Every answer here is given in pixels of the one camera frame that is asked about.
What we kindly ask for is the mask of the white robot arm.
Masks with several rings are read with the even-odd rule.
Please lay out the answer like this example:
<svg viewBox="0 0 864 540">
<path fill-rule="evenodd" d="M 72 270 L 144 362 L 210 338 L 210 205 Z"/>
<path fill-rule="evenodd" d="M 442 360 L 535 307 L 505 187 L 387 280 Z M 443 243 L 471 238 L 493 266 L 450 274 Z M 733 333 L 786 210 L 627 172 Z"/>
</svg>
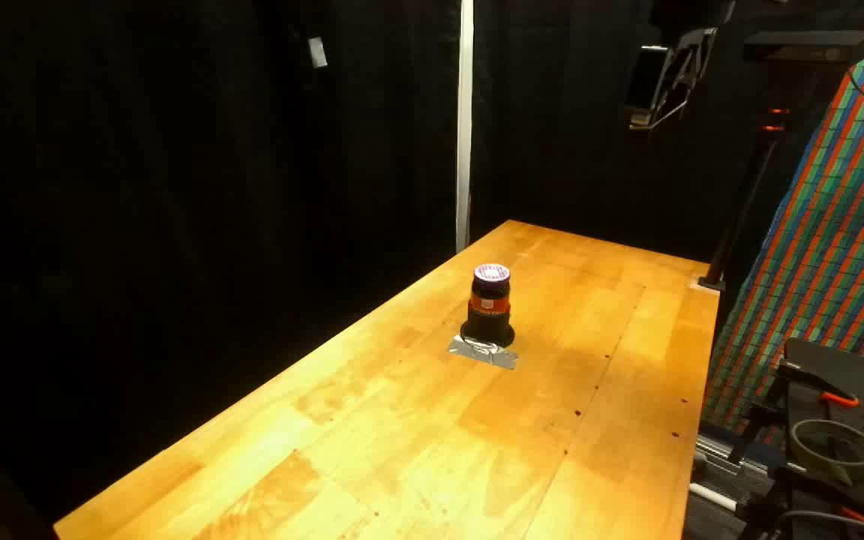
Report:
<svg viewBox="0 0 864 540">
<path fill-rule="evenodd" d="M 683 112 L 733 11 L 734 0 L 652 0 L 624 101 L 629 132 L 652 132 Z"/>
</svg>

